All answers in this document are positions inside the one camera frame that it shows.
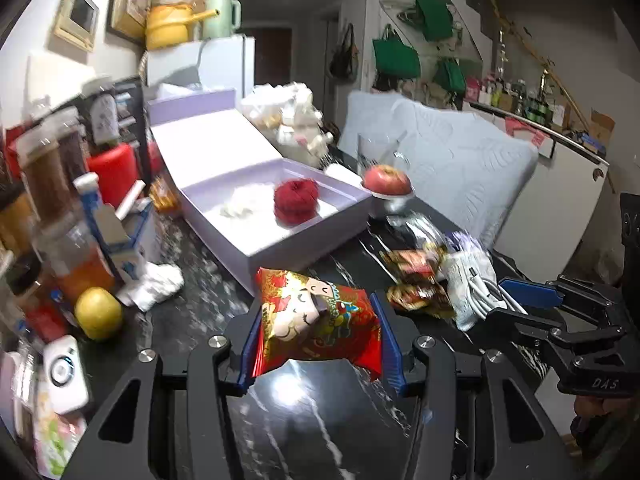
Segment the red cartoon snack packet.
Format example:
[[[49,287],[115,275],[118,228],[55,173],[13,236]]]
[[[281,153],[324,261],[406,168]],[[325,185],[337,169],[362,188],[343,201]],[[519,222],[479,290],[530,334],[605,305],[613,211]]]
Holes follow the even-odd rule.
[[[266,268],[256,281],[262,313],[255,377],[289,360],[347,360],[372,380],[382,376],[381,322],[364,290]]]

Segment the red gold snack bag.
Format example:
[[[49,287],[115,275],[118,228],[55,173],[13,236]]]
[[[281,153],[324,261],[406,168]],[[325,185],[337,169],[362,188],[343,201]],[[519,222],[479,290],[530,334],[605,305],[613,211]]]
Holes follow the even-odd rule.
[[[438,278],[444,255],[442,245],[433,243],[425,243],[419,249],[380,252],[385,269],[396,281],[386,292],[386,299],[395,310],[423,312],[434,318],[456,316]]]

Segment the silver foil snack packet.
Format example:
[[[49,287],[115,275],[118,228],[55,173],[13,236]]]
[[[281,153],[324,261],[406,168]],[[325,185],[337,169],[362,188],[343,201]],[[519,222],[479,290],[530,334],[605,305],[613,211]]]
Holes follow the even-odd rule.
[[[393,236],[416,249],[446,245],[444,234],[436,228],[430,218],[420,212],[411,211],[403,216],[387,216],[386,222]]]

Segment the dark red knitted ball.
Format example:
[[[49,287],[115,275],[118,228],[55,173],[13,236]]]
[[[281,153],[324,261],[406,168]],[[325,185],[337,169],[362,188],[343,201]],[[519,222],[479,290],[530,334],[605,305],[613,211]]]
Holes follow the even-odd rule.
[[[317,214],[319,187],[312,179],[294,179],[280,184],[273,193],[276,218],[288,226],[298,226]]]

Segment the lavender satin drawstring pouch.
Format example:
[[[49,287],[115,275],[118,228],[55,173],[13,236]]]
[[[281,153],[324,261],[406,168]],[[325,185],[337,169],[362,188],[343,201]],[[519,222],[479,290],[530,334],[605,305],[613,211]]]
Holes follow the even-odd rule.
[[[447,250],[453,252],[484,252],[480,241],[466,231],[456,231],[445,235]]]

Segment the white cabinet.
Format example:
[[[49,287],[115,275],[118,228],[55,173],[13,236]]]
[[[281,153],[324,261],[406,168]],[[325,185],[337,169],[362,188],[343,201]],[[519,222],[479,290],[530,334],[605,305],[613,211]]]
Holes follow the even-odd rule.
[[[574,255],[608,177],[608,162],[567,136],[477,102],[463,109],[533,144],[538,162],[495,242],[535,282],[561,274]]]

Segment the crumpled white tissue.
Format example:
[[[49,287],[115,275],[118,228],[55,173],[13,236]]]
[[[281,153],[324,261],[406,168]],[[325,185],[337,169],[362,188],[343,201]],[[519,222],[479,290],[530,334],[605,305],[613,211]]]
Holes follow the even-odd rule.
[[[141,278],[126,284],[116,295],[127,307],[149,312],[156,304],[175,296],[183,288],[181,269],[175,264],[145,263]]]

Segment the yellow lemon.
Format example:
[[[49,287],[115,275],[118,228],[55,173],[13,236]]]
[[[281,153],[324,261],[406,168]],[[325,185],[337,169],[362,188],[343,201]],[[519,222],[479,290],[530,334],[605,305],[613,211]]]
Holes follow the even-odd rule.
[[[88,288],[80,295],[74,315],[85,335],[94,341],[111,337],[124,319],[119,301],[101,287]]]

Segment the open lavender gift box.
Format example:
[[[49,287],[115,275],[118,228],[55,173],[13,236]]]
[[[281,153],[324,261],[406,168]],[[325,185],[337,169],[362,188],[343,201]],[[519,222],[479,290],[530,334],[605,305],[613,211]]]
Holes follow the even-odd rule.
[[[366,229],[371,194],[282,157],[235,108],[233,91],[154,100],[148,114],[186,223],[247,292],[259,268],[304,270]],[[318,205],[286,226],[273,195],[294,179],[318,184]]]

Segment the small metal bowl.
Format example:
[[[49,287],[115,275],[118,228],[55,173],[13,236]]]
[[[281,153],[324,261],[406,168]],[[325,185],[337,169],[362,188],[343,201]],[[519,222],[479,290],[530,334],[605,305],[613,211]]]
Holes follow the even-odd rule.
[[[404,195],[386,195],[372,192],[372,202],[369,210],[369,217],[375,219],[401,214],[410,200],[413,199],[414,193],[410,192]]]

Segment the white round gadget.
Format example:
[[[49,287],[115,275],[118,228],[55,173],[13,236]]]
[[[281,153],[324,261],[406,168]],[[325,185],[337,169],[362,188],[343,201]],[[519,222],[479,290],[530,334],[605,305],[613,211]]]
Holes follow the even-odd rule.
[[[91,400],[77,340],[58,338],[43,349],[44,377],[56,414],[66,416],[83,410]]]

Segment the blue white carton box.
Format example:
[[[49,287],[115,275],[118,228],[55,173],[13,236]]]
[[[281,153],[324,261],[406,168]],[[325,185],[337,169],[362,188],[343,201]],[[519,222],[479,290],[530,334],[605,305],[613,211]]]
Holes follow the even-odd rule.
[[[134,182],[117,208],[102,200],[95,172],[76,178],[74,187],[112,274],[125,284],[139,281],[146,264],[158,256],[155,209],[149,197],[142,196],[144,182]]]

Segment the red apple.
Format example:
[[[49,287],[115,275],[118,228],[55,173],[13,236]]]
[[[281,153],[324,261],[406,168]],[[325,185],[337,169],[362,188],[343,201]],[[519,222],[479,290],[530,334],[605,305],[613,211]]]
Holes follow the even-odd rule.
[[[388,165],[375,165],[367,169],[362,176],[362,185],[373,193],[389,196],[407,195],[412,190],[408,176]]]

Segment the orange liquid jar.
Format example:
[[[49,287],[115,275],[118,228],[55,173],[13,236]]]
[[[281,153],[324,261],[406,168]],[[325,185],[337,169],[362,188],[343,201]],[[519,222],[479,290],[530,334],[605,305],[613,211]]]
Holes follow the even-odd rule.
[[[36,227],[36,252],[53,274],[65,300],[73,307],[89,288],[110,292],[115,278],[84,218],[73,211]]]

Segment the red plastic container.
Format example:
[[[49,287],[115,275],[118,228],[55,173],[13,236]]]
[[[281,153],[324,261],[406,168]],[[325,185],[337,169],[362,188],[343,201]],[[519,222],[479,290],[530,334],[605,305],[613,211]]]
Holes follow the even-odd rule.
[[[128,194],[130,188],[139,180],[138,165],[134,149],[126,143],[99,155],[90,156],[88,169],[99,180],[102,200],[117,208]]]

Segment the white cartoon kettle bottle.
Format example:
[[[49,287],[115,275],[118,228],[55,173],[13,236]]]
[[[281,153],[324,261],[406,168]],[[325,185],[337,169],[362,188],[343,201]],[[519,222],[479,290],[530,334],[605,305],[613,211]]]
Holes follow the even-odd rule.
[[[278,124],[274,147],[287,159],[319,169],[329,160],[333,134],[324,132],[323,114],[311,88],[300,82],[273,88]]]

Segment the clear plastic bag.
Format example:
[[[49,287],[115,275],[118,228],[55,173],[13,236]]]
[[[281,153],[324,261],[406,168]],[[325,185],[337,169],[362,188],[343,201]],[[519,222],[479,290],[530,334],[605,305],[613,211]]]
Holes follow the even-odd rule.
[[[258,130],[294,127],[311,109],[313,97],[311,88],[301,82],[260,84],[240,101],[239,110]]]

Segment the green tote bag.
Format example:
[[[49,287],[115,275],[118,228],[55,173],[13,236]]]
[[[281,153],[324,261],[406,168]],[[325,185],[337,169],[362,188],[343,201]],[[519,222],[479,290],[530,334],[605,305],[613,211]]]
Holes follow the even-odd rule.
[[[386,25],[382,36],[372,41],[375,67],[380,74],[410,80],[421,76],[418,52],[404,44],[392,25]]]

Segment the black snack display box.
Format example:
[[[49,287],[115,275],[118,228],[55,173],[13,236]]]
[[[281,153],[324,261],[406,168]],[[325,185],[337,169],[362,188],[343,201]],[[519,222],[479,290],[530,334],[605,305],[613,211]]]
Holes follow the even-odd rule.
[[[152,167],[141,78],[136,75],[114,80],[112,76],[99,76],[81,87],[80,97],[91,153],[129,144],[139,176],[150,186]]]

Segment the brown spice jar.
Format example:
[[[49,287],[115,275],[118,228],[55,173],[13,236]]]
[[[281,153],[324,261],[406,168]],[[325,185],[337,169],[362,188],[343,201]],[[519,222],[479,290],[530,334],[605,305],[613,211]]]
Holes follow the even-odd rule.
[[[72,208],[60,144],[47,125],[31,128],[15,141],[23,183],[40,223],[57,222]]]

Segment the white mini fridge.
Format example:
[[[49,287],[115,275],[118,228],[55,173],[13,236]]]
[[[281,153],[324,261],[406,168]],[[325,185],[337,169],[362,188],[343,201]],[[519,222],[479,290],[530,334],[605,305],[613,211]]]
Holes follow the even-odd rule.
[[[186,42],[150,51],[146,82],[204,91],[235,91],[242,100],[254,88],[255,39],[244,35]]]

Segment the mint green electric kettle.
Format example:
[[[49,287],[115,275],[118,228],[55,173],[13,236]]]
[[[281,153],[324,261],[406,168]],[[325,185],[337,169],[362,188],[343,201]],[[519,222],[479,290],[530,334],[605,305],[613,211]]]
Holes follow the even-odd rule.
[[[239,0],[205,0],[205,10],[215,10],[217,14],[204,21],[204,39],[231,37],[241,26],[242,6]]]

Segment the yellow pot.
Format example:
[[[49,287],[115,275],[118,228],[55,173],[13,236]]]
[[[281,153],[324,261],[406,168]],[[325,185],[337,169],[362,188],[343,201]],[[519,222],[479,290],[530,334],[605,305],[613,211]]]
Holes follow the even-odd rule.
[[[218,15],[217,10],[195,13],[189,3],[152,6],[146,18],[146,50],[154,51],[184,44],[189,41],[190,25]]]

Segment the wall intercom panel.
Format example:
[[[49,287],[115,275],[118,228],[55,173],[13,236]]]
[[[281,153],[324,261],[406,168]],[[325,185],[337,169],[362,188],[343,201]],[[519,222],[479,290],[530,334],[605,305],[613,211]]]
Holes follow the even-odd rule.
[[[52,34],[85,52],[96,43],[99,8],[92,0],[61,0]]]

